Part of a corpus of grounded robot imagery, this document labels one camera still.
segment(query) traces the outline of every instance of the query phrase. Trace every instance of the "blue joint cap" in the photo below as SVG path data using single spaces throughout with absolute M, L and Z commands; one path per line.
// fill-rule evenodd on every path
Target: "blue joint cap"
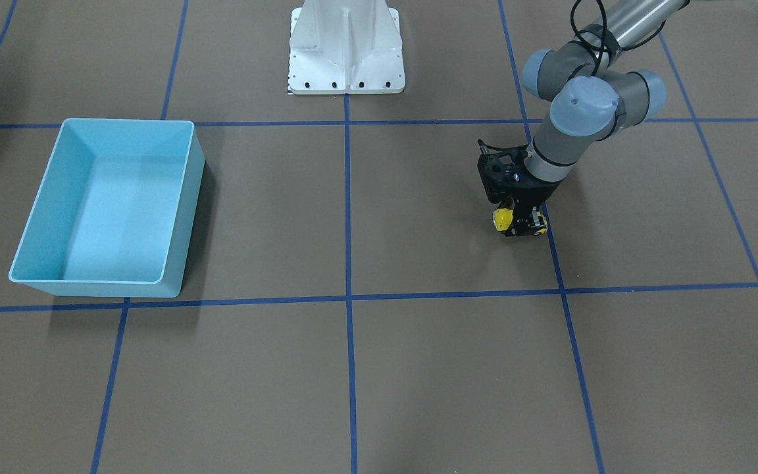
M 653 71 L 641 70 L 637 71 L 637 74 L 642 76 L 645 84 L 647 84 L 649 101 L 647 102 L 647 114 L 645 114 L 645 118 L 649 119 L 663 110 L 667 97 L 665 83 L 663 82 L 663 78 Z
M 536 98 L 540 98 L 538 91 L 538 78 L 540 77 L 540 67 L 542 61 L 545 59 L 545 55 L 550 53 L 551 50 L 537 50 L 528 58 L 526 65 L 522 67 L 522 86 L 530 93 L 533 93 Z
M 572 137 L 598 133 L 616 117 L 619 94 L 604 79 L 578 76 L 569 79 L 551 100 L 548 116 L 560 132 Z

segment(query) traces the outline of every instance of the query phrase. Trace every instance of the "robotic arm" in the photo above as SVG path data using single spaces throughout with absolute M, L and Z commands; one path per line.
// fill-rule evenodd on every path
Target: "robotic arm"
M 656 73 L 609 67 L 622 52 L 653 38 L 689 0 L 622 0 L 609 12 L 597 3 L 601 18 L 583 30 L 572 21 L 570 42 L 557 51 L 539 50 L 524 64 L 524 89 L 551 102 L 532 143 L 498 148 L 478 141 L 478 174 L 488 200 L 499 205 L 493 224 L 508 237 L 545 234 L 541 206 L 587 147 L 655 116 L 665 104 Z

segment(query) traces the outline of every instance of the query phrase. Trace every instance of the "blue bin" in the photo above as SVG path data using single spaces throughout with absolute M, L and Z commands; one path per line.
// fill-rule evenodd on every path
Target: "blue bin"
M 177 296 L 203 170 L 190 121 L 64 121 L 10 280 L 57 296 Z

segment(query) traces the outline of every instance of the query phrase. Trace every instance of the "white bracket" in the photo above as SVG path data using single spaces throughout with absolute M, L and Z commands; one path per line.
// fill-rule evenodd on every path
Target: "white bracket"
M 288 90 L 399 93 L 405 88 L 399 12 L 385 0 L 306 0 L 291 12 Z

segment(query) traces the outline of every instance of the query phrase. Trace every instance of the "silver metal tube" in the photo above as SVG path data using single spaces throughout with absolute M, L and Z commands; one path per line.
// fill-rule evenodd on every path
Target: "silver metal tube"
M 607 29 L 622 48 L 633 46 L 653 33 L 686 0 L 622 0 L 607 10 Z M 596 19 L 601 24 L 601 17 Z

